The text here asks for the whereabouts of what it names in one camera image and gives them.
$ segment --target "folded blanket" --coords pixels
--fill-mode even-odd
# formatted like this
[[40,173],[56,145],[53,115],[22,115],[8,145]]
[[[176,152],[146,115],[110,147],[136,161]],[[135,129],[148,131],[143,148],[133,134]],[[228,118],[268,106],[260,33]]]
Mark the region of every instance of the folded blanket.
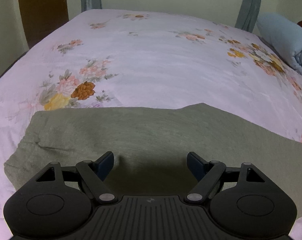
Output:
[[206,104],[39,111],[4,171],[19,189],[49,162],[73,166],[106,151],[116,163],[105,183],[117,194],[185,195],[197,183],[186,166],[194,151],[231,167],[254,163],[302,216],[302,143]]
[[265,41],[302,75],[302,27],[276,13],[259,15],[257,27]]

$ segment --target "white bedsheet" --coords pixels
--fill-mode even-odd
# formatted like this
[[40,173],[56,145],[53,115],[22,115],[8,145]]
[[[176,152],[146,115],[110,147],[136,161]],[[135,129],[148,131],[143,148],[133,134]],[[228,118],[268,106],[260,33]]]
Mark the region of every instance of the white bedsheet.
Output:
[[3,171],[35,111],[206,103],[302,142],[302,76],[254,34],[189,16],[90,10],[0,79],[0,240],[15,192]]

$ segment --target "brown door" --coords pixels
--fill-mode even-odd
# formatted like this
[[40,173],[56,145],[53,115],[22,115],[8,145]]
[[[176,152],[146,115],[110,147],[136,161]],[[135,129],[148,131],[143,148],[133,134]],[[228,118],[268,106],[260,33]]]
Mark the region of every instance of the brown door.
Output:
[[67,0],[19,0],[19,7],[30,48],[69,20]]

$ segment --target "black robotic gripper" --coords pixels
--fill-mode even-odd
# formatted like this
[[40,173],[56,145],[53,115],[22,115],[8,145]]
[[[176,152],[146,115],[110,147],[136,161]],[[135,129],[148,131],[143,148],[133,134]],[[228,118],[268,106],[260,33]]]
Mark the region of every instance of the black robotic gripper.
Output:
[[[117,197],[103,184],[113,164],[112,152],[71,167],[49,163],[4,206],[12,240],[290,239],[296,206],[252,163],[231,168],[190,152],[198,184],[186,197]],[[225,182],[237,184],[222,191]]]

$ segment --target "pink flower print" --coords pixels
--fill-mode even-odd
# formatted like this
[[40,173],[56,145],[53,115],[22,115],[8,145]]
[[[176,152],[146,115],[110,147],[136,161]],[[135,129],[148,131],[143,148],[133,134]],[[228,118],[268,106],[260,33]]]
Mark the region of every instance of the pink flower print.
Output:
[[198,39],[197,36],[193,35],[193,34],[182,34],[181,36],[186,37],[189,41],[196,41]]
[[67,80],[62,79],[56,90],[65,97],[69,97],[79,84],[80,81],[75,76],[70,76]]
[[105,75],[107,71],[104,69],[102,70],[98,66],[92,66],[92,67],[84,67],[80,70],[80,74],[84,75],[87,78],[92,78],[92,77],[102,77]]
[[82,41],[81,40],[73,40],[69,43],[69,45],[72,45],[72,46],[79,46],[79,45],[82,45]]
[[106,64],[108,64],[110,62],[111,62],[110,60],[104,60],[104,61],[102,61],[102,67],[104,67]]

